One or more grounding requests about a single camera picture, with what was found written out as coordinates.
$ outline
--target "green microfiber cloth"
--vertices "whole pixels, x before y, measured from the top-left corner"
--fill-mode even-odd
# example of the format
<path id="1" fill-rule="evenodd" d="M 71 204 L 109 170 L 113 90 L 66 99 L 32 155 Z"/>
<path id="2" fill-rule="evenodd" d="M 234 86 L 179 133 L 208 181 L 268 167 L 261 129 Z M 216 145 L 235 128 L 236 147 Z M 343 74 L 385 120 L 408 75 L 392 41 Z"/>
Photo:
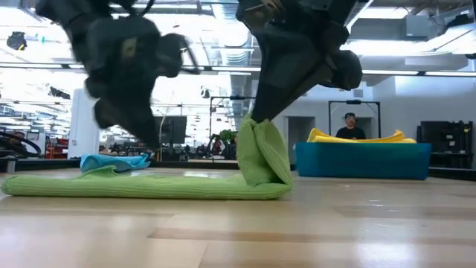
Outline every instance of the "green microfiber cloth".
<path id="1" fill-rule="evenodd" d="M 159 199 L 269 200 L 291 190 L 283 138 L 270 121 L 245 118 L 238 135 L 242 174 L 227 179 L 155 174 L 127 176 L 114 167 L 90 170 L 73 179 L 19 175 L 1 186 L 5 194 L 32 197 L 128 197 Z"/>

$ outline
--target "metal frame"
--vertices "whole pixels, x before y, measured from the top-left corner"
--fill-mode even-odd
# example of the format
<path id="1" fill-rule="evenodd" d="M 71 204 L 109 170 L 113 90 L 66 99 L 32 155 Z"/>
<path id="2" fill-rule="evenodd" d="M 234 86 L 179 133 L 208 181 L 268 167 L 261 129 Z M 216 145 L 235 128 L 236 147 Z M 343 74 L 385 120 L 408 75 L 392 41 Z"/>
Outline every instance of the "metal frame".
<path id="1" fill-rule="evenodd" d="M 332 126 L 332 116 L 331 116 L 331 108 L 333 103 L 345 103 L 349 105 L 361 105 L 363 103 L 374 103 L 377 105 L 377 124 L 379 127 L 379 138 L 382 137 L 382 126 L 380 125 L 381 123 L 381 118 L 380 118 L 380 101 L 363 101 L 363 100 L 329 100 L 327 103 L 327 110 L 328 110 L 328 116 L 329 116 L 329 135 L 332 135 L 331 133 L 331 126 Z"/>

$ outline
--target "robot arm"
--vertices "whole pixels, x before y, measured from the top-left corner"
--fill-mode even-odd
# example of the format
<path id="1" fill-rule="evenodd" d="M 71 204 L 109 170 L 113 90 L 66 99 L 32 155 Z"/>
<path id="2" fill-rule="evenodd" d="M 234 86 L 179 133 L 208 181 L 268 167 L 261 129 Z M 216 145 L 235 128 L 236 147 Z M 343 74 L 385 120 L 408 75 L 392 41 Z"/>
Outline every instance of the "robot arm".
<path id="1" fill-rule="evenodd" d="M 344 22 L 357 0 L 239 0 L 237 18 L 262 51 L 260 82 L 252 113 L 273 119 L 317 84 L 354 89 L 362 72 L 358 57 L 339 51 L 349 36 Z M 120 125 L 150 147 L 158 128 L 150 96 L 158 76 L 180 71 L 199 74 L 183 36 L 162 36 L 153 22 L 132 8 L 135 0 L 114 0 L 130 16 L 112 19 L 109 0 L 40 0 L 36 13 L 59 23 L 74 56 L 85 66 L 88 93 L 98 99 L 94 113 L 101 128 Z M 182 51 L 195 68 L 184 69 Z"/>
<path id="2" fill-rule="evenodd" d="M 313 86 L 351 90 L 362 79 L 358 57 L 340 51 L 356 0 L 239 0 L 237 19 L 262 52 L 251 117 L 272 120 Z"/>

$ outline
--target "computer monitor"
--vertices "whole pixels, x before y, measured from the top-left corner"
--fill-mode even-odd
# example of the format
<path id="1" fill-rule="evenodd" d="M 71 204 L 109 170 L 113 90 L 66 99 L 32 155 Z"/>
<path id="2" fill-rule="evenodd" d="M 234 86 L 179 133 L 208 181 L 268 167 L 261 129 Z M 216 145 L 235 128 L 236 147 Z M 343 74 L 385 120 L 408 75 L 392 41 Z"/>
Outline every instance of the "computer monitor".
<path id="1" fill-rule="evenodd" d="M 155 124 L 160 127 L 163 116 L 155 117 Z M 166 116 L 162 124 L 161 143 L 184 144 L 187 132 L 187 116 Z"/>
<path id="2" fill-rule="evenodd" d="M 28 141 L 38 141 L 39 140 L 39 133 L 38 132 L 27 132 L 27 140 Z"/>

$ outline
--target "man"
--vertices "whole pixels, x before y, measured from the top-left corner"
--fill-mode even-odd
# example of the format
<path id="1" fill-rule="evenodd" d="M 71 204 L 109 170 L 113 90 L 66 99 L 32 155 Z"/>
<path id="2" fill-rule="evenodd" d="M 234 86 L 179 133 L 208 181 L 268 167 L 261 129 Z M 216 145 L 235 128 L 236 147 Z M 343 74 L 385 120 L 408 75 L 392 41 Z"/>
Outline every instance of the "man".
<path id="1" fill-rule="evenodd" d="M 346 127 L 342 127 L 338 132 L 337 138 L 347 139 L 365 139 L 364 130 L 360 127 L 356 127 L 356 114 L 348 112 L 344 116 Z"/>

